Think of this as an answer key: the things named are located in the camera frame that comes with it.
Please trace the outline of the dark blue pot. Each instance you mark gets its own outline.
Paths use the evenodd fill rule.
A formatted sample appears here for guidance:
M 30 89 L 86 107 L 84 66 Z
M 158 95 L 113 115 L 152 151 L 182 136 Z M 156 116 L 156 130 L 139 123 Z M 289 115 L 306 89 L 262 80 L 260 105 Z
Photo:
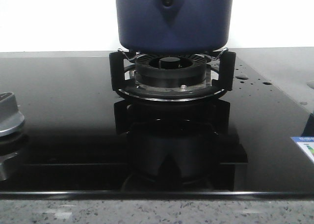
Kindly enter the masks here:
M 116 0 L 119 41 L 131 51 L 194 54 L 223 47 L 233 0 Z

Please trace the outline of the black pot support grate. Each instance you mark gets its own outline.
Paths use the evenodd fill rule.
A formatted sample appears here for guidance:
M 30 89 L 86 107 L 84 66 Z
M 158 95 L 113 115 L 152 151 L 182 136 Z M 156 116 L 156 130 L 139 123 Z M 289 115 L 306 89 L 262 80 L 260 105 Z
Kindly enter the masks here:
M 111 85 L 123 98 L 188 102 L 219 98 L 233 88 L 236 54 L 155 55 L 118 50 L 109 54 Z

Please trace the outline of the black glass gas stove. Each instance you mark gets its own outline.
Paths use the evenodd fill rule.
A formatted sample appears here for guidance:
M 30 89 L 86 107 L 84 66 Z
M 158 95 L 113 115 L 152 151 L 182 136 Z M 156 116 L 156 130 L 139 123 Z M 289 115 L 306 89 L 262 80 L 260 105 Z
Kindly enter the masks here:
M 312 199 L 313 116 L 235 65 L 225 96 L 171 105 L 119 97 L 107 56 L 2 58 L 25 124 L 0 139 L 1 198 Z

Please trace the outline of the silver stove knob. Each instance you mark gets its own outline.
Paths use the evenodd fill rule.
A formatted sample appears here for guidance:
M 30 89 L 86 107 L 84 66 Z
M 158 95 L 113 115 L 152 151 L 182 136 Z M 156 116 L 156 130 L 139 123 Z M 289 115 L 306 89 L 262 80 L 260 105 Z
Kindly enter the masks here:
M 19 131 L 25 122 L 24 115 L 19 111 L 15 94 L 0 94 L 0 136 L 8 136 Z

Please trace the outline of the energy label sticker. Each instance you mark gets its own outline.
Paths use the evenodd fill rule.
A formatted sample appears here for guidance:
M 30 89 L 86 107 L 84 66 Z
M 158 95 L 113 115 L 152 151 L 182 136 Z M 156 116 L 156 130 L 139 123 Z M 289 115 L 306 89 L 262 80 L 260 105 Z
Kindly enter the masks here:
M 292 141 L 306 154 L 314 163 L 314 138 L 313 137 L 291 137 Z

